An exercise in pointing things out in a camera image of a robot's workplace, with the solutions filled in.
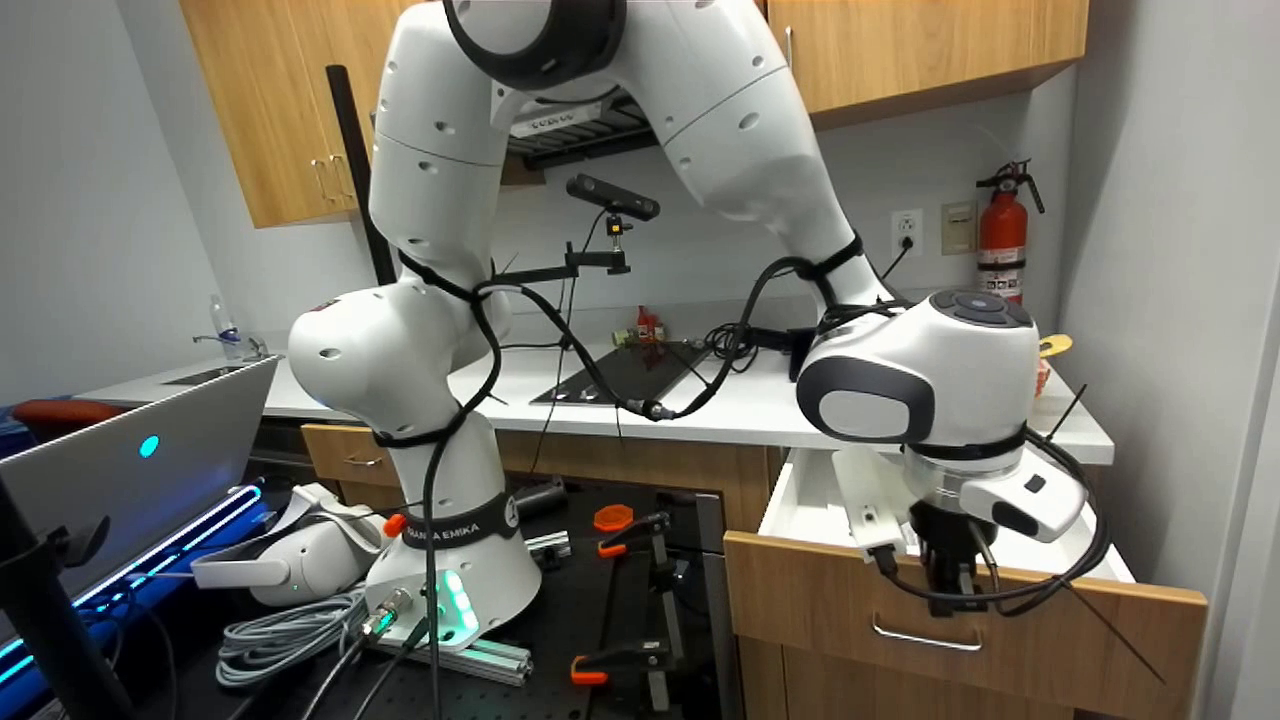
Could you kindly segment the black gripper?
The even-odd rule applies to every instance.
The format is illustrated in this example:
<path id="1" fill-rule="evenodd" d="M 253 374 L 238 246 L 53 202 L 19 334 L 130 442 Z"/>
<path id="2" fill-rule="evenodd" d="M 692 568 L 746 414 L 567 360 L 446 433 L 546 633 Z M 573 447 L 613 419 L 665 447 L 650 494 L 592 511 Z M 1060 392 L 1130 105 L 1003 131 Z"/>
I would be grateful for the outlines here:
<path id="1" fill-rule="evenodd" d="M 932 588 L 932 616 L 953 616 L 948 593 L 980 597 L 975 562 L 998 541 L 998 529 L 936 504 L 914 508 L 914 534 L 922 541 L 922 565 Z"/>

